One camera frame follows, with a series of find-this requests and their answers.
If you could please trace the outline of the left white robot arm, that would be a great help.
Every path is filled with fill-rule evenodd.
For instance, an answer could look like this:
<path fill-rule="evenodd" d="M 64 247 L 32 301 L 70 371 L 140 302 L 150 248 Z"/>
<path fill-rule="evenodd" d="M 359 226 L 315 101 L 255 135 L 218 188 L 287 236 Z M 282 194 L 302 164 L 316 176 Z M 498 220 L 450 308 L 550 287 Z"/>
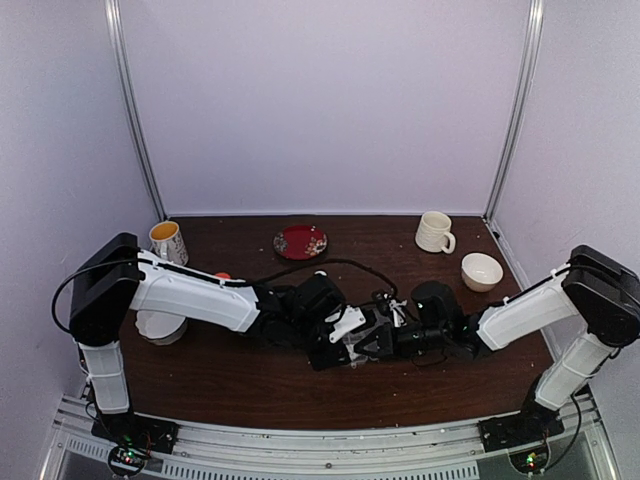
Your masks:
<path fill-rule="evenodd" d="M 295 287 L 266 280 L 223 279 L 171 263 L 120 233 L 64 281 L 72 287 L 71 335 L 85 360 L 99 418 L 123 444 L 137 442 L 144 424 L 133 414 L 119 344 L 129 311 L 212 323 L 307 352 L 315 369 L 350 360 L 346 335 L 366 322 L 335 283 L 316 273 Z"/>

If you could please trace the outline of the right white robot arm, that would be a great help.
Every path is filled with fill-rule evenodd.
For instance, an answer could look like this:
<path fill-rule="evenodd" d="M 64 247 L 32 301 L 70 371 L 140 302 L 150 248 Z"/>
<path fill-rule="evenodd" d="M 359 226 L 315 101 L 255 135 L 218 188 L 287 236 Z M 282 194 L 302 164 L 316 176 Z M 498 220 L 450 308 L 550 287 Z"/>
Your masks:
<path fill-rule="evenodd" d="M 472 359 L 501 350 L 513 341 L 570 317 L 586 326 L 562 356 L 531 385 L 512 430 L 519 440 L 535 440 L 551 417 L 599 371 L 615 352 L 639 338 L 639 277 L 587 246 L 575 247 L 568 262 L 528 289 L 465 314 L 446 284 L 427 281 L 411 299 L 418 315 L 397 326 L 403 307 L 380 297 L 366 310 L 377 321 L 350 347 L 368 360 L 411 358 L 444 347 Z"/>

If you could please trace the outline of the white small bowl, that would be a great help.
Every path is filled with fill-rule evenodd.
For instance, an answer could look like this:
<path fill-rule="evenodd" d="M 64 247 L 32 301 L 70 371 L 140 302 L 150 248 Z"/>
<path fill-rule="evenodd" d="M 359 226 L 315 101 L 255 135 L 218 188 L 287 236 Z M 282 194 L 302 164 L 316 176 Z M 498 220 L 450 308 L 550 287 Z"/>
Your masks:
<path fill-rule="evenodd" d="M 461 276 L 470 290 L 485 293 L 501 282 L 504 271 L 495 258 L 484 253 L 473 252 L 462 259 Z"/>

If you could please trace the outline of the red floral plate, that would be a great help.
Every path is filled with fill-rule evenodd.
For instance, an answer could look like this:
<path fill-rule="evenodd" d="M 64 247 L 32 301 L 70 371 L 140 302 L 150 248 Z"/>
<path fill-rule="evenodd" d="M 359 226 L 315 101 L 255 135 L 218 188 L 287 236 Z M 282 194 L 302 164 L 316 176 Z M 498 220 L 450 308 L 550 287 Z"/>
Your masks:
<path fill-rule="evenodd" d="M 281 257 L 303 261 L 322 254 L 328 246 L 328 236 L 315 225 L 293 225 L 278 232 L 272 246 Z"/>

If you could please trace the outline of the cream textured mug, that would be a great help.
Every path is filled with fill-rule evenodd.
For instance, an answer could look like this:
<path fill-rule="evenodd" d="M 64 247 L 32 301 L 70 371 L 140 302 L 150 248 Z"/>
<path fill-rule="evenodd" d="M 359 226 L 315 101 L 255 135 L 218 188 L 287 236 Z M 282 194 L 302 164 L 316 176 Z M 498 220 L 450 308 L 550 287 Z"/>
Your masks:
<path fill-rule="evenodd" d="M 428 253 L 452 254 L 456 248 L 456 237 L 451 232 L 451 218 L 438 211 L 422 214 L 415 234 L 415 243 Z"/>

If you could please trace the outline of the white scalloped bowl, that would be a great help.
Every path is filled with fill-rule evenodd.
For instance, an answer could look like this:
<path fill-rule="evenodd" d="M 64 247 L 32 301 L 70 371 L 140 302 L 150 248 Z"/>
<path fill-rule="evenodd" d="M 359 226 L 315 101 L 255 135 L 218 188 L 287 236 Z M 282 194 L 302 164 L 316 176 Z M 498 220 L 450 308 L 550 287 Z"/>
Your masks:
<path fill-rule="evenodd" d="M 135 327 L 149 343 L 167 346 L 186 333 L 188 320 L 184 316 L 141 310 L 136 313 Z"/>

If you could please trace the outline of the yellow interior floral mug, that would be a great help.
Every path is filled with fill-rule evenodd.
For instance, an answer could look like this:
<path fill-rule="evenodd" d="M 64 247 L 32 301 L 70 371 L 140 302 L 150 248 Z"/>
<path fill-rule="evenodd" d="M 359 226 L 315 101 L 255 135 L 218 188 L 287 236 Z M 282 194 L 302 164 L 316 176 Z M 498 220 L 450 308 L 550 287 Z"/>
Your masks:
<path fill-rule="evenodd" d="M 188 264 L 189 254 L 178 223 L 164 221 L 156 224 L 150 230 L 149 238 L 155 255 L 176 265 Z"/>

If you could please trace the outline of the front aluminium rail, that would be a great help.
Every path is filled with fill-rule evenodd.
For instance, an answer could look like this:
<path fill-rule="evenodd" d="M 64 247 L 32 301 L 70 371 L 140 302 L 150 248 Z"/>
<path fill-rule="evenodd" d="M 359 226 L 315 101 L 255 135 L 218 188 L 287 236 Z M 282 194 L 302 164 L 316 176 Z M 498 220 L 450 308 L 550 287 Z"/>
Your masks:
<path fill-rule="evenodd" d="M 542 475 L 519 472 L 517 454 L 535 443 L 489 452 L 477 422 L 355 431 L 276 431 L 179 426 L 171 454 L 132 479 L 623 479 L 601 422 L 563 412 L 566 432 L 547 440 L 554 463 Z M 107 466 L 112 444 L 90 435 L 84 419 L 55 420 L 36 479 L 120 479 Z"/>

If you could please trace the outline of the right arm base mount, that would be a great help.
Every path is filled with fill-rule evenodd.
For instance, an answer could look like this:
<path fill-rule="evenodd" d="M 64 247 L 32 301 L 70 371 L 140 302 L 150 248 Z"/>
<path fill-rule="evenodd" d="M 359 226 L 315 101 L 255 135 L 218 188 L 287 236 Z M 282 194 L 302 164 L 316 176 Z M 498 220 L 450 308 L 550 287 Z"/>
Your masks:
<path fill-rule="evenodd" d="M 558 410 L 549 410 L 535 401 L 542 375 L 531 384 L 521 409 L 515 414 L 491 417 L 478 423 L 480 438 L 486 452 L 542 442 L 549 436 L 562 434 L 564 425 Z"/>

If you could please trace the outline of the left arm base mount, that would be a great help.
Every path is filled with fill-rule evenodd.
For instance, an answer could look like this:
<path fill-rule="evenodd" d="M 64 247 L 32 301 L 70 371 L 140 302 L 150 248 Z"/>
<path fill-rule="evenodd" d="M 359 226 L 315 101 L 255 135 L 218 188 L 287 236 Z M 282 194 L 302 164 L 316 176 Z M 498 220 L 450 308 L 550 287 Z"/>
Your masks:
<path fill-rule="evenodd" d="M 139 415 L 132 408 L 121 414 L 106 414 L 97 405 L 93 386 L 90 386 L 88 399 L 96 410 L 91 429 L 93 436 L 146 455 L 173 452 L 179 430 L 177 423 Z"/>

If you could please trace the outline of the right aluminium frame post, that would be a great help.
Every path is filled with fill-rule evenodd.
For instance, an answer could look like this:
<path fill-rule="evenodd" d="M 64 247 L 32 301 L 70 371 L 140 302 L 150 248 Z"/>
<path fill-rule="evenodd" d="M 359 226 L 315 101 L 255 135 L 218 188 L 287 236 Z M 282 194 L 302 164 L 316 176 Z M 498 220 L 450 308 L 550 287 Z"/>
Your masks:
<path fill-rule="evenodd" d="M 544 25 L 545 2 L 531 0 L 521 55 L 518 79 L 515 88 L 511 113 L 496 175 L 484 211 L 484 220 L 492 223 L 496 217 L 499 202 L 506 186 L 508 173 L 515 156 L 518 138 L 523 125 L 526 104 L 532 88 Z"/>

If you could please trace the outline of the aluminium frame post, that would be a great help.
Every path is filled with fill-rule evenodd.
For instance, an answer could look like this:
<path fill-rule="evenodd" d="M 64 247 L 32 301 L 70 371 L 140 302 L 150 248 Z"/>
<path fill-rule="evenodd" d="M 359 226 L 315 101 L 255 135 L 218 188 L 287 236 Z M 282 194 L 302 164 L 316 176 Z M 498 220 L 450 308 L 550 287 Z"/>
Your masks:
<path fill-rule="evenodd" d="M 168 215 L 162 201 L 157 179 L 151 164 L 141 117 L 135 97 L 128 54 L 121 17 L 121 6 L 117 0 L 104 2 L 107 29 L 116 62 L 124 109 L 131 134 L 134 152 L 141 169 L 143 183 L 150 197 L 154 212 L 159 220 L 167 220 Z"/>
<path fill-rule="evenodd" d="M 521 55 L 518 79 L 515 88 L 511 113 L 496 175 L 484 211 L 484 220 L 492 223 L 496 217 L 499 202 L 506 186 L 508 173 L 515 156 L 518 138 L 523 125 L 526 104 L 532 88 L 544 25 L 545 2 L 531 0 Z"/>

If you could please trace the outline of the left aluminium frame post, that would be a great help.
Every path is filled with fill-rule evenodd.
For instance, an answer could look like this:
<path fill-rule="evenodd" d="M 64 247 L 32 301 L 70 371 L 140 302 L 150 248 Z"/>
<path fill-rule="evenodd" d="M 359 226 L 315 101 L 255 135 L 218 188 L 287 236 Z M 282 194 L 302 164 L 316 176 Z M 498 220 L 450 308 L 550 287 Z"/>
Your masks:
<path fill-rule="evenodd" d="M 124 109 L 131 134 L 134 152 L 141 169 L 143 183 L 150 197 L 154 212 L 159 220 L 167 220 L 168 215 L 162 201 L 157 179 L 151 164 L 141 117 L 135 97 L 128 54 L 121 17 L 121 6 L 117 0 L 104 2 L 107 29 L 116 62 Z"/>

